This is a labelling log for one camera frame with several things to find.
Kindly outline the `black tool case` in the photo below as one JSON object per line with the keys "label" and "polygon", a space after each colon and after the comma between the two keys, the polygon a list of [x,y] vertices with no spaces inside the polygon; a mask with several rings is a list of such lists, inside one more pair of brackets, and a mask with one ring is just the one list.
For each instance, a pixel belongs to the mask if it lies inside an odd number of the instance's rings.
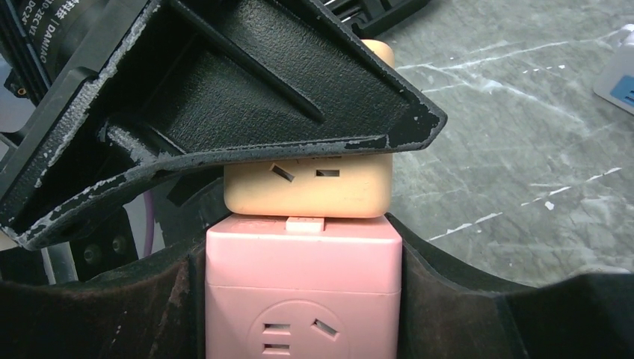
{"label": "black tool case", "polygon": [[426,7],[431,0],[329,0],[321,3],[359,38],[374,39]]}

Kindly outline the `pink cube socket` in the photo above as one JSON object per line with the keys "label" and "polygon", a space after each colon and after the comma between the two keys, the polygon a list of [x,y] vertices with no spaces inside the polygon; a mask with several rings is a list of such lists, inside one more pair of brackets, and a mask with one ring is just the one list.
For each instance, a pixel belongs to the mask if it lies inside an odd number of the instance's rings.
{"label": "pink cube socket", "polygon": [[229,216],[206,233],[205,356],[395,358],[401,252],[384,216]]}

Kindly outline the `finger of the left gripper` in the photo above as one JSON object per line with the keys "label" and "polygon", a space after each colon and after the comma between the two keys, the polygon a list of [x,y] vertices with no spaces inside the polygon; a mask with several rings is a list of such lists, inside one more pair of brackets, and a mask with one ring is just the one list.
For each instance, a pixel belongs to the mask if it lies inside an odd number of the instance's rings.
{"label": "finger of the left gripper", "polygon": [[37,250],[142,192],[233,162],[426,148],[446,113],[320,1],[147,1],[95,101],[1,140],[1,229]]}

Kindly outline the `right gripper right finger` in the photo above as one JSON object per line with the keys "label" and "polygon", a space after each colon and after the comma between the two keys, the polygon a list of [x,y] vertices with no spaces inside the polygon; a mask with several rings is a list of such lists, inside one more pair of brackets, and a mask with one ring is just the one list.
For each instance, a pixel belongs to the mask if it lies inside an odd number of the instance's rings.
{"label": "right gripper right finger", "polygon": [[534,288],[403,239],[400,358],[631,358],[633,276],[588,273]]}

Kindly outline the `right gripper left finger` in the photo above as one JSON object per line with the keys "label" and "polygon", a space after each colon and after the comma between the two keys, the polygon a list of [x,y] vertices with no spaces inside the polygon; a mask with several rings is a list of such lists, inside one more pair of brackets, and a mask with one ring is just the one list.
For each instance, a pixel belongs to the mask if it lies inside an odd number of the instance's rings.
{"label": "right gripper left finger", "polygon": [[203,358],[205,244],[52,286],[1,284],[3,358]]}

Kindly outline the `tan cube socket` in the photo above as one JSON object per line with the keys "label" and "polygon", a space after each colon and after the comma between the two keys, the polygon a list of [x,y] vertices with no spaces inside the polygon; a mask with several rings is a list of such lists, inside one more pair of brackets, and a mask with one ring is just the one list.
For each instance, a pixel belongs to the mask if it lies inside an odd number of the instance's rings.
{"label": "tan cube socket", "polygon": [[227,165],[224,203],[241,215],[376,218],[390,206],[393,155]]}

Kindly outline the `white power strip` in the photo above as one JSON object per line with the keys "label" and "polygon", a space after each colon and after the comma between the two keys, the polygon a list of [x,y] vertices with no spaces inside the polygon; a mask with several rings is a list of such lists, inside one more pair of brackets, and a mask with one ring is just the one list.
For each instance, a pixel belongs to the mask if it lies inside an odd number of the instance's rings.
{"label": "white power strip", "polygon": [[594,83],[596,95],[633,114],[633,24],[617,32],[615,53]]}

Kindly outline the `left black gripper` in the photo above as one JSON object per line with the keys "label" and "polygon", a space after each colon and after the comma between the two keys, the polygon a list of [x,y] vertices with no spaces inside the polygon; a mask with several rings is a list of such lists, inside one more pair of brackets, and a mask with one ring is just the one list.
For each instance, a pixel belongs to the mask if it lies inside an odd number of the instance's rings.
{"label": "left black gripper", "polygon": [[147,1],[2,1],[2,86],[37,105],[54,96],[93,102]]}

